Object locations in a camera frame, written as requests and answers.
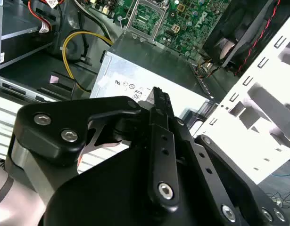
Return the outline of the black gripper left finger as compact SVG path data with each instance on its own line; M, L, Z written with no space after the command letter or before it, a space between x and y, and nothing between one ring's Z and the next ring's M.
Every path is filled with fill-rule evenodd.
M45 204L67 181L128 149L149 154L148 195L174 212L179 204L174 134L159 88L145 102L104 97L22 107L9 154Z

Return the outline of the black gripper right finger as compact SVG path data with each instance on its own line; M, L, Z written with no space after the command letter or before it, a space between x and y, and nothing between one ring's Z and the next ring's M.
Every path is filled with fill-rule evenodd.
M174 116L170 97L161 94L164 111L181 157L191 174L192 185L201 189L192 201L201 226L288 226L284 212L205 135L193 138L185 123Z

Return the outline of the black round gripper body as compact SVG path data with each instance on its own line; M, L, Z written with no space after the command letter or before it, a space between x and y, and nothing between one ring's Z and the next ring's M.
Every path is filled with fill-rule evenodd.
M180 201L175 212L148 195L149 154L128 149L64 183L44 214L46 226L227 226L189 163L185 145L176 145Z

